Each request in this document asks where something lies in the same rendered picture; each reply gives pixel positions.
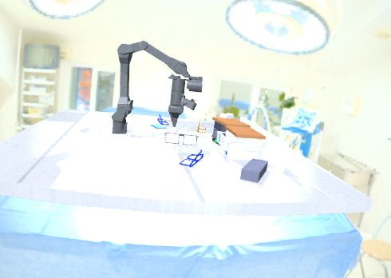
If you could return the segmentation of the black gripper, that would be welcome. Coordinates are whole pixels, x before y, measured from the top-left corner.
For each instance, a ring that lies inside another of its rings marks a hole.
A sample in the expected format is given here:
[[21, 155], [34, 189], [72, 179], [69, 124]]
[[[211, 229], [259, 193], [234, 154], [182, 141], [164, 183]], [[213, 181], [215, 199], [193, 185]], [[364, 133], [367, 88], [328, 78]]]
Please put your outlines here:
[[176, 127], [178, 117], [184, 112], [184, 107], [180, 104], [182, 97], [184, 96], [184, 90], [171, 90], [170, 103], [168, 106], [168, 112], [172, 121], [172, 126]]

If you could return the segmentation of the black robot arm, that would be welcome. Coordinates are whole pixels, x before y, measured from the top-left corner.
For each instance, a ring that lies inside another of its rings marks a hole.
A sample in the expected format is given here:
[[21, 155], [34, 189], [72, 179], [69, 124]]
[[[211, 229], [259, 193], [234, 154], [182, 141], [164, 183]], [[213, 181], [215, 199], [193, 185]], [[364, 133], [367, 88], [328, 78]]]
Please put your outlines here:
[[[131, 44], [121, 44], [117, 48], [118, 59], [120, 62], [120, 96], [117, 102], [116, 112], [111, 116], [113, 120], [113, 132], [112, 134], [126, 134], [128, 131], [128, 122], [126, 117], [132, 112], [133, 100], [130, 100], [129, 91], [129, 66], [131, 64], [132, 56], [136, 52], [142, 50], [147, 51], [152, 56], [158, 58], [161, 62], [164, 62], [172, 71], [176, 74], [181, 74], [188, 79], [182, 79], [180, 76], [172, 75], [168, 77], [172, 79], [171, 90], [184, 90], [185, 81], [187, 81], [187, 89], [192, 92], [201, 92], [203, 88], [203, 77], [193, 77], [187, 71], [187, 65], [179, 59], [172, 58], [161, 50], [152, 46], [149, 42], [141, 41]], [[180, 104], [186, 106], [191, 110], [194, 110], [197, 103], [195, 99], [187, 99], [184, 95]]]

